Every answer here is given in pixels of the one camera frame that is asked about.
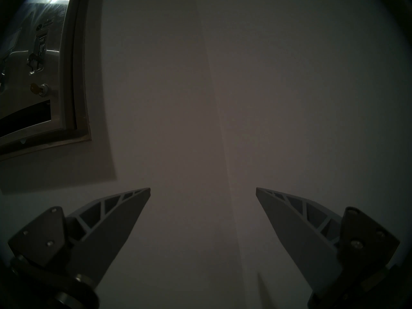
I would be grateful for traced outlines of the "gray right gripper left finger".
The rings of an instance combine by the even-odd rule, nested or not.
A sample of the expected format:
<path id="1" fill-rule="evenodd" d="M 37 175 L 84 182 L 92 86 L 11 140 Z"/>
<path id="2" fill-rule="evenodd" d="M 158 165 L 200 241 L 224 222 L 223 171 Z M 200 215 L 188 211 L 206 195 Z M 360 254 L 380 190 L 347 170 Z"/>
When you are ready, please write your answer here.
<path id="1" fill-rule="evenodd" d="M 149 187 L 85 204 L 69 215 L 52 206 L 23 226 L 8 245 L 15 257 L 61 276 L 84 275 L 98 285 L 151 196 Z"/>

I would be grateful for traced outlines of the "gray right gripper right finger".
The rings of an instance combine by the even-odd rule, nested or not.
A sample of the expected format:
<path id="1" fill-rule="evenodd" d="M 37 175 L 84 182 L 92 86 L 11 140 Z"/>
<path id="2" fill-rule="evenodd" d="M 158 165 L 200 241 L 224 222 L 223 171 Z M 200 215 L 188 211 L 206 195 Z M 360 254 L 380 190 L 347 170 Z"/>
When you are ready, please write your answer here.
<path id="1" fill-rule="evenodd" d="M 386 267 L 400 241 L 357 207 L 342 216 L 302 197 L 261 187 L 255 195 L 315 297 L 350 289 Z"/>

